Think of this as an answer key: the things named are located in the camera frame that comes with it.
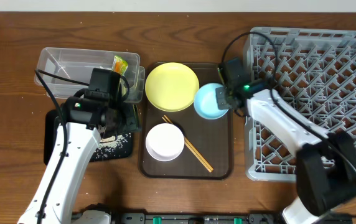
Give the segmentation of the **light blue bowl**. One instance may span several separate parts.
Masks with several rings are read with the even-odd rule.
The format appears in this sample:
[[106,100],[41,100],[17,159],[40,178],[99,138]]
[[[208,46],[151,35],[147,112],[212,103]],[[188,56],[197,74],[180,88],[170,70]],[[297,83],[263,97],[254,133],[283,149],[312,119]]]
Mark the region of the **light blue bowl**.
[[219,119],[224,116],[228,109],[220,110],[217,104],[216,89],[222,87],[219,83],[208,83],[202,86],[194,98],[194,109],[204,119]]

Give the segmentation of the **green yellow snack wrapper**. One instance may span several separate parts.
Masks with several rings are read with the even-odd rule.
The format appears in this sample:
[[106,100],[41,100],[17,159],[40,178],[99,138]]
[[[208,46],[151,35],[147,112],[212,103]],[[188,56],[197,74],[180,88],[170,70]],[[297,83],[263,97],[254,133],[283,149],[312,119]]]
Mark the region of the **green yellow snack wrapper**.
[[123,58],[121,58],[118,55],[114,56],[113,66],[112,66],[112,70],[114,72],[119,73],[120,75],[124,75],[128,67],[129,65],[127,61],[125,61]]

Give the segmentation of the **grey plastic dishwasher rack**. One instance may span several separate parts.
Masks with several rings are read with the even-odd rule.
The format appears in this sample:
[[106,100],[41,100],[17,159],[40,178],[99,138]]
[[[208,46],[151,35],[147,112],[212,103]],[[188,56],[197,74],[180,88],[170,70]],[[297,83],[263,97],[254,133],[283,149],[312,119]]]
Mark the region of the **grey plastic dishwasher rack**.
[[254,27],[243,56],[252,79],[276,70],[287,103],[356,147],[356,30]]

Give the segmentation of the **black plastic tray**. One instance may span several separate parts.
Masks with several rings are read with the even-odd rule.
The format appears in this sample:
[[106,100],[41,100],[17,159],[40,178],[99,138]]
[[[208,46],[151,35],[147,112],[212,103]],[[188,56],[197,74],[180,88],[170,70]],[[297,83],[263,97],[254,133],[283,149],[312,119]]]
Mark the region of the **black plastic tray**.
[[[55,140],[57,137],[57,128],[59,124],[60,121],[59,121],[57,111],[50,110],[45,116],[45,137],[44,137],[44,164],[45,165],[47,165],[50,160],[54,148]],[[107,161],[107,160],[112,160],[112,159],[96,159],[94,155],[92,155],[90,162]]]

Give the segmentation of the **pile of white rice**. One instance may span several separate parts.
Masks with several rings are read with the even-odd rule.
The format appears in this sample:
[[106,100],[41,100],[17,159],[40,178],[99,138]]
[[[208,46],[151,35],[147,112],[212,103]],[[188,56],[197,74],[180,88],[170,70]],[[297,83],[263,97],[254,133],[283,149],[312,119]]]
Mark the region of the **pile of white rice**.
[[94,152],[96,159],[114,159],[129,156],[133,151],[133,137],[131,133],[112,136],[100,141]]

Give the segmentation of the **yellow plate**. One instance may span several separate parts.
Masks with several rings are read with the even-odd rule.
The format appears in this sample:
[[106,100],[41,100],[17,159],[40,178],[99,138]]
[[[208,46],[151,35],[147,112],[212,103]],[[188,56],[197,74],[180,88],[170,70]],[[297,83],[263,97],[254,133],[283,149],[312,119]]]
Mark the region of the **yellow plate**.
[[176,112],[188,108],[200,88],[196,73],[183,63],[157,65],[145,82],[149,102],[159,110]]

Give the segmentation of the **wooden chopstick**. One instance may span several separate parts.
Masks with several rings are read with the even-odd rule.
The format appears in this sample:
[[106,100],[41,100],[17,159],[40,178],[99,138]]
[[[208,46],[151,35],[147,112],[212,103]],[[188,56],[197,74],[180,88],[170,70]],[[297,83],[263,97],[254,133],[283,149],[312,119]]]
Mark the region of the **wooden chopstick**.
[[[174,124],[166,115],[162,116],[162,119],[169,124]],[[190,152],[200,161],[200,163],[208,170],[209,173],[213,172],[214,168],[208,163],[208,161],[204,158],[203,155],[194,147],[194,145],[184,136],[185,146],[190,150]]]
[[194,145],[184,136],[185,145],[192,154],[200,161],[200,163],[209,171],[213,172],[213,167],[208,163],[203,155],[194,147]]

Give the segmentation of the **clear plastic bin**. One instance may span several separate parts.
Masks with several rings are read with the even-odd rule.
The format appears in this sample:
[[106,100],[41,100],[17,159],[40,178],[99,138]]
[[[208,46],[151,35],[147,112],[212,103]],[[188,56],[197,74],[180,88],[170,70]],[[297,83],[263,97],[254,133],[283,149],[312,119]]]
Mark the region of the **clear plastic bin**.
[[76,81],[71,83],[42,75],[54,97],[66,99],[85,88],[84,83],[90,82],[94,68],[108,70],[114,68],[116,56],[128,63],[124,73],[129,83],[129,95],[126,101],[139,103],[143,98],[146,71],[140,66],[140,56],[137,53],[46,47],[40,53],[37,69]]

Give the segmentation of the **black rail with green clips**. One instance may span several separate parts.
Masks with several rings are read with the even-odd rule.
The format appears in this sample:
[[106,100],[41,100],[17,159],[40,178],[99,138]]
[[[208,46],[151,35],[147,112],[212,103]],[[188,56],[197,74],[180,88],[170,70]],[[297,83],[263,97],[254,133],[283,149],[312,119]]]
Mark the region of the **black rail with green clips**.
[[82,212],[74,213],[72,223],[110,224],[275,224],[284,223],[279,213],[250,214],[189,214],[189,213],[146,213],[132,210],[119,213],[104,204],[91,204]]

